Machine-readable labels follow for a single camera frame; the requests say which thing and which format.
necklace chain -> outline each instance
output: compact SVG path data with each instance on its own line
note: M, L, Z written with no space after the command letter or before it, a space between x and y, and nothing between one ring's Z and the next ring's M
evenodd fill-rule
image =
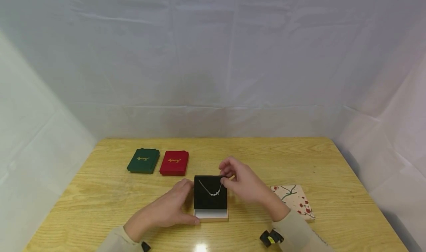
M212 193L210 193L210 191L207 190L207 188L203 185L203 183L200 180L198 180L198 181L204 187L204 189L207 191L207 193L209 193L210 196L217 196L220 193L220 190L222 189L222 183L221 183L219 190L216 193L212 194Z

sleeve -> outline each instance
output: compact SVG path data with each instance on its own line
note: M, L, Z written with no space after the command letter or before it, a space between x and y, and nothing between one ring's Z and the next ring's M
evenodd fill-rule
M280 244L282 251L334 251L294 210L291 210L281 221L273 222L272 226L284 238L284 241Z
M123 226L113 229L96 252L143 252L141 243L135 243Z

black jewelry box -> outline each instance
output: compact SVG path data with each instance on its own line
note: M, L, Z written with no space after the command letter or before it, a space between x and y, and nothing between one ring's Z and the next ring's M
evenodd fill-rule
M194 216L201 222L228 221L227 189L219 175L194 177Z

green gift box lid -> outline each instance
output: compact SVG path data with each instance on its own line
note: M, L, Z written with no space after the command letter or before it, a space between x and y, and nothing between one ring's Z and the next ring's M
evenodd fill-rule
M127 166L127 170L130 172L151 174L154 172L159 157L160 151L157 149L137 149L131 162Z

red gift box lid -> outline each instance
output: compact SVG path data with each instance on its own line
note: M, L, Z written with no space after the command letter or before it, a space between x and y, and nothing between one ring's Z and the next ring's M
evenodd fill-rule
M188 165L188 151L166 151L161 164L162 175L184 176Z

